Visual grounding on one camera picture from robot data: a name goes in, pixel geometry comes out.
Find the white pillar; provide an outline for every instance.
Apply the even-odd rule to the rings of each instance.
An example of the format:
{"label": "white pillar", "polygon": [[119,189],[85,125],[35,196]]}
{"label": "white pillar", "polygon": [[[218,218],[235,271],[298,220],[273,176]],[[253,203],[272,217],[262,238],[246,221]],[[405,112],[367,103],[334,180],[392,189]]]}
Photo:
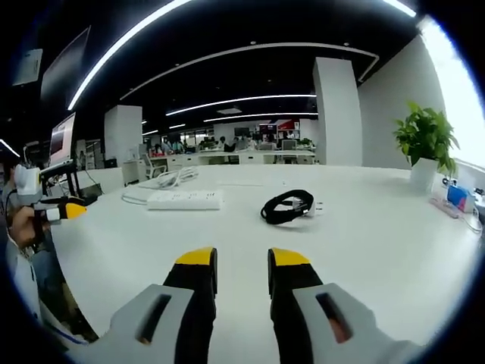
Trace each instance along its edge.
{"label": "white pillar", "polygon": [[117,105],[105,114],[105,159],[116,158],[120,167],[141,143],[141,106]]}
{"label": "white pillar", "polygon": [[362,120],[352,62],[316,58],[319,138],[317,157],[326,165],[362,165]]}

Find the white table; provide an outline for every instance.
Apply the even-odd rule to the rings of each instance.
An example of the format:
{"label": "white table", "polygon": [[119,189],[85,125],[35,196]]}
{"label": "white table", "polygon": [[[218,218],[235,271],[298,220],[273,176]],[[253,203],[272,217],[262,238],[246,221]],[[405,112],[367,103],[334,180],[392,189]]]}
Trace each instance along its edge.
{"label": "white table", "polygon": [[[425,344],[466,289],[478,237],[414,194],[407,178],[408,171],[379,168],[204,166],[181,188],[221,188],[222,210],[148,212],[117,191],[53,227],[54,242],[67,284],[99,335],[122,305],[162,284],[177,257],[215,246],[209,361],[279,362],[267,272],[267,251],[276,246],[308,257],[323,282],[339,284],[374,310],[391,337]],[[264,202],[292,188],[313,193],[324,214],[265,224]]]}
{"label": "white table", "polygon": [[169,171],[194,165],[209,165],[221,157],[237,157],[241,165],[273,164],[274,156],[296,157],[302,164],[313,164],[315,153],[308,150],[243,150],[240,152],[198,152],[182,155],[164,155],[150,158],[152,162],[165,162]]}

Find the white power strip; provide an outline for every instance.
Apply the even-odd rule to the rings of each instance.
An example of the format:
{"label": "white power strip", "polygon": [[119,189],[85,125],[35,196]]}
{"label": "white power strip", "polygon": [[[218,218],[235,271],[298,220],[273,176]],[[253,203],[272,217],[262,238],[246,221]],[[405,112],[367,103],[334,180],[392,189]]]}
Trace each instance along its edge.
{"label": "white power strip", "polygon": [[148,210],[218,210],[222,191],[173,191],[153,193],[146,202]]}

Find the human hand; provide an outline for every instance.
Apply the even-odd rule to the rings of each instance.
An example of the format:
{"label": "human hand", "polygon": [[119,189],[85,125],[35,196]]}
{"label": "human hand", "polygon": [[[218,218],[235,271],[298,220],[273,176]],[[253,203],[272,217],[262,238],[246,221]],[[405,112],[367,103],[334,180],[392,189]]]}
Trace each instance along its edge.
{"label": "human hand", "polygon": [[[10,236],[21,249],[33,243],[36,232],[33,228],[34,210],[24,206],[15,215],[10,227]],[[42,231],[49,229],[48,222],[42,224]]]}

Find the white flower pot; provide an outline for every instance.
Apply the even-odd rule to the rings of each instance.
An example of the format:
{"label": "white flower pot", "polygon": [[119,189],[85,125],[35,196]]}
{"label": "white flower pot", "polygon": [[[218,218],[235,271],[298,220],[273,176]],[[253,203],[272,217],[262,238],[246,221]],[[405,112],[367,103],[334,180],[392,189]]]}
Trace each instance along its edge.
{"label": "white flower pot", "polygon": [[434,176],[436,175],[437,170],[438,161],[419,158],[418,163],[411,168],[411,177],[409,181],[418,192],[431,193]]}

